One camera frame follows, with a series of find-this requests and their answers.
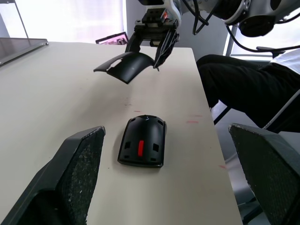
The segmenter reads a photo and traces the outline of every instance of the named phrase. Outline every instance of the metal frame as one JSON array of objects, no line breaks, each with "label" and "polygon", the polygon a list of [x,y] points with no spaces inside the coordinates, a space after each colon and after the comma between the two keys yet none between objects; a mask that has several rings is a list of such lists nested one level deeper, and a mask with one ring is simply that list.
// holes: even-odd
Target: metal frame
[{"label": "metal frame", "polygon": [[257,57],[266,57],[266,58],[272,58],[272,55],[259,55],[259,54],[254,54],[254,55],[251,55],[251,54],[230,54],[230,56],[257,56]]},{"label": "metal frame", "polygon": [[249,212],[246,216],[243,218],[243,225],[249,224],[253,219],[255,219],[257,216],[263,213],[263,209],[261,206],[255,207],[251,212]]},{"label": "metal frame", "polygon": [[[236,35],[236,32],[238,30],[238,27],[237,26],[232,26],[232,29],[231,29],[231,32],[232,34],[235,36]],[[227,50],[226,50],[226,56],[230,56],[231,55],[231,52],[233,50],[233,45],[234,45],[234,40],[233,38],[230,36],[229,37],[229,42],[228,42],[228,46],[227,46]]]},{"label": "metal frame", "polygon": [[[27,39],[27,38],[1,37],[1,38],[0,38],[0,45],[3,44],[3,43],[2,43],[2,40],[4,40],[4,39],[9,39],[9,40],[12,40],[12,41],[13,41],[14,39],[19,39],[19,40],[22,40],[22,39],[23,39],[24,41],[28,41],[28,42],[29,42],[29,46],[28,46],[27,48],[25,48],[25,49],[22,49],[22,50],[19,51],[19,52],[15,52],[15,53],[13,53],[13,54],[11,54],[11,55],[7,55],[7,56],[4,57],[4,58],[1,58],[1,59],[0,59],[0,66],[3,65],[4,63],[8,62],[8,61],[11,61],[11,60],[13,60],[13,59],[15,59],[15,58],[17,58],[17,57],[23,55],[23,54],[26,54],[26,53],[28,53],[28,52],[30,52],[30,51],[32,51],[32,50],[35,50],[35,49],[37,49],[37,48],[39,48],[39,47],[42,47],[42,46],[45,46],[45,45],[48,45],[48,44],[49,44],[47,39]],[[37,44],[35,44],[35,45],[33,45],[33,44],[30,43],[30,40],[40,40],[40,42],[37,43]]]},{"label": "metal frame", "polygon": [[220,115],[218,115],[218,117],[214,120],[214,124],[216,125],[217,123],[219,123],[219,121],[231,110],[230,107],[226,107],[221,113]]},{"label": "metal frame", "polygon": [[26,37],[29,38],[29,37],[28,37],[28,34],[27,34],[27,31],[26,31],[26,29],[25,29],[25,25],[24,25],[24,22],[23,22],[23,20],[22,20],[22,17],[21,17],[21,14],[20,14],[20,11],[19,11],[19,8],[18,8],[18,6],[17,6],[16,1],[15,1],[15,0],[0,0],[0,4],[10,4],[10,3],[14,3],[14,4],[15,4],[15,8],[17,9],[18,15],[19,15],[19,17],[20,17],[20,20],[21,20],[21,23],[22,23],[22,26],[23,26],[23,29],[24,29],[25,34],[26,34]]}]

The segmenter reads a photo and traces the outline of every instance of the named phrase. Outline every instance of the white table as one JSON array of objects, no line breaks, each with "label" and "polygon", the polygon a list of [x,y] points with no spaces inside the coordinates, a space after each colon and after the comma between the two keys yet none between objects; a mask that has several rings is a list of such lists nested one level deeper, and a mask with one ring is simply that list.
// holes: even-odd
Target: white table
[{"label": "white table", "polygon": [[[65,138],[103,125],[89,225],[241,224],[192,50],[175,48],[129,85],[93,73],[124,50],[50,43],[0,67],[0,221]],[[117,162],[126,123],[141,114],[167,123],[161,169]]]}]

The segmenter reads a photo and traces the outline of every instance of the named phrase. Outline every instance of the black pants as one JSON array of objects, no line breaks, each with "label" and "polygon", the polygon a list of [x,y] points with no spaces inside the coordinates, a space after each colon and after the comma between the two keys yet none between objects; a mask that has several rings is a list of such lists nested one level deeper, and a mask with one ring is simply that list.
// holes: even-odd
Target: black pants
[{"label": "black pants", "polygon": [[210,107],[221,100],[246,113],[261,128],[300,89],[300,75],[275,63],[260,67],[231,57],[207,55],[197,61],[197,66]]}]

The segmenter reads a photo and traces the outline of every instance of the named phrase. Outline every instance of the mouse ventilation hole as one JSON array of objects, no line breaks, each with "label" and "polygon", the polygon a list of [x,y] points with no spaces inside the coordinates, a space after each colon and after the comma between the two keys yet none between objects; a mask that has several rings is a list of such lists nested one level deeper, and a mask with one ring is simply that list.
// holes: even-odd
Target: mouse ventilation hole
[{"label": "mouse ventilation hole", "polygon": [[153,151],[158,152],[158,149],[159,149],[159,145],[158,144],[153,144]]},{"label": "mouse ventilation hole", "polygon": [[130,142],[126,142],[125,143],[125,149],[129,149],[130,148]]}]

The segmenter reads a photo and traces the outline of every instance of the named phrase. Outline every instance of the computer mouse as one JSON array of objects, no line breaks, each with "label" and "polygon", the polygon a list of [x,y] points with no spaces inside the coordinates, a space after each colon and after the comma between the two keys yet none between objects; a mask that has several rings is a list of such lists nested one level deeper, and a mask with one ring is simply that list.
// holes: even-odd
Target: computer mouse
[{"label": "computer mouse", "polygon": [[130,119],[122,138],[118,162],[138,167],[162,167],[166,131],[166,122],[159,117],[143,115]]}]

